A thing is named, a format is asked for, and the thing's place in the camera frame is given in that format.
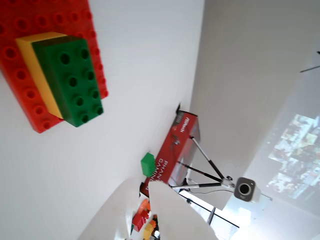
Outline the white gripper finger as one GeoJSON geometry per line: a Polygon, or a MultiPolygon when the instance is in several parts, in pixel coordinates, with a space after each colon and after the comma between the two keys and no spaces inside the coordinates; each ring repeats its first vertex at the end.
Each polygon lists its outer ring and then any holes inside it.
{"type": "Polygon", "coordinates": [[[161,181],[148,184],[150,207],[162,240],[216,240],[210,225],[177,192],[161,181]]]}
{"type": "Polygon", "coordinates": [[[139,208],[142,180],[129,177],[109,196],[78,237],[80,240],[128,240],[134,212],[139,208]]]}

